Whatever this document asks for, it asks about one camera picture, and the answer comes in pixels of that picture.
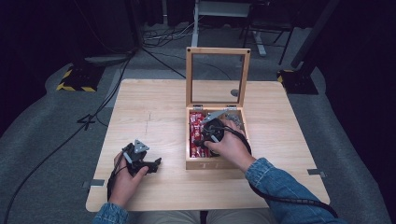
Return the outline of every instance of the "denim jacket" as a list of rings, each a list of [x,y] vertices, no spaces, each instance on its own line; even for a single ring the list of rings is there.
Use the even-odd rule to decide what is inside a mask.
[[[277,169],[265,158],[253,162],[245,173],[248,182],[265,194],[279,198],[311,199],[318,201],[306,187],[287,172]],[[345,223],[327,210],[312,205],[268,201],[278,223]],[[94,224],[125,223],[128,213],[113,203],[105,203],[93,220]]]

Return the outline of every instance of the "gray floor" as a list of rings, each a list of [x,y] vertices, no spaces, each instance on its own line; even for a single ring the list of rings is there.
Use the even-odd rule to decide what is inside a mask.
[[[308,34],[309,30],[295,31],[281,66],[277,65],[280,48],[266,48],[268,56],[263,58],[251,46],[248,79],[276,80],[276,71],[290,68],[290,61]],[[200,33],[199,46],[240,48],[242,40],[238,40],[238,35],[239,30],[233,28],[206,29]],[[271,38],[263,35],[264,40]],[[185,57],[185,48],[190,43],[189,35],[164,47],[148,50]],[[184,60],[155,55],[185,74]],[[119,65],[108,67],[98,92],[56,91],[67,68],[68,65],[60,68],[48,79],[47,95],[27,108],[0,139],[1,219],[16,187],[78,129],[78,119],[96,111],[120,74]],[[125,76],[182,78],[142,50],[128,64]],[[324,93],[325,82],[318,69],[312,78],[319,95],[289,95],[289,99],[317,167],[327,175],[323,182],[333,208],[349,223],[390,223],[377,184],[332,112]],[[110,102],[99,114],[102,122],[109,122],[113,105],[114,101]],[[92,179],[105,135],[106,127],[96,122],[50,157],[21,189],[12,205],[8,223],[89,223],[94,214],[85,209],[88,192],[81,185]]]

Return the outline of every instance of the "hand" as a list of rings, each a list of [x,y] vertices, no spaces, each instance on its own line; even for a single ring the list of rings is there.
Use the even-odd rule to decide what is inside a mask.
[[[224,125],[245,136],[245,133],[236,127],[233,121],[223,119],[222,122]],[[248,170],[248,167],[256,160],[248,153],[248,150],[241,139],[227,131],[224,131],[224,137],[219,143],[205,141],[204,144],[209,149],[218,152],[227,161],[235,164],[243,173],[245,173]]]
[[[122,152],[120,152],[114,159],[114,165],[117,163],[120,156],[122,156]],[[119,167],[117,168],[117,171],[119,169],[121,170],[116,175],[116,181],[113,186],[113,190],[111,191],[110,199],[108,200],[110,203],[114,203],[122,208],[125,208],[125,205],[132,198],[132,196],[134,196],[137,186],[149,169],[147,166],[145,166],[140,169],[140,171],[135,176],[131,176],[128,172],[128,168],[125,166],[126,160],[122,158],[120,160]]]

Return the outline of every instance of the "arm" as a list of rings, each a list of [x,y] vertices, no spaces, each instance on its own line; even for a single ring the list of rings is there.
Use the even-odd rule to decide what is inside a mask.
[[[224,125],[243,133],[229,120],[223,120]],[[306,187],[298,183],[287,172],[277,169],[268,160],[256,160],[234,134],[225,132],[219,143],[205,142],[205,145],[217,151],[223,158],[236,165],[248,182],[260,192],[279,198],[312,199],[318,201]],[[267,201],[279,223],[343,223],[334,218],[327,210],[312,205],[294,203],[278,203]]]
[[[119,153],[114,159],[115,164],[120,156],[122,156],[121,153]],[[125,210],[125,206],[132,196],[134,196],[140,181],[142,180],[143,176],[145,176],[149,168],[143,167],[135,176],[131,176],[128,172],[128,169],[123,167],[126,167],[126,161],[121,159],[120,165],[117,169],[119,172],[116,175],[116,182],[111,192],[111,197],[108,200],[108,203],[102,205],[102,208],[96,214],[92,223],[126,223],[128,219],[128,212]]]

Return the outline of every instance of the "open wooden box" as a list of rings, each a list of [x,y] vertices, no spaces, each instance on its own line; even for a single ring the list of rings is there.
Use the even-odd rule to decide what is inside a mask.
[[[228,68],[230,74],[239,73],[231,78],[230,74],[220,69],[220,64],[214,65],[210,58],[224,57],[220,62],[224,68]],[[248,64],[250,59],[250,49],[220,49],[220,48],[187,48],[186,51],[186,169],[187,170],[214,170],[214,169],[235,169],[235,167],[219,157],[191,157],[191,114],[202,113],[205,117],[207,113],[220,110],[227,110],[226,113],[236,115],[240,119],[240,128],[245,131],[248,140],[248,126],[245,123],[243,109],[245,89],[248,79]],[[205,69],[197,69],[198,65],[218,68],[221,73],[230,80],[213,80],[212,74],[208,76]]]

